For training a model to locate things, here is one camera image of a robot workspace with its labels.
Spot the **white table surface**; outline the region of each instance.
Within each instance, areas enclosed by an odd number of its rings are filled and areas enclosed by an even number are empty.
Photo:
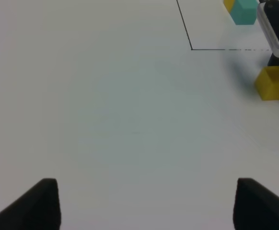
[[[239,177],[279,195],[270,54],[192,51],[175,0],[0,0],[0,211],[54,177],[62,230],[233,230]]]

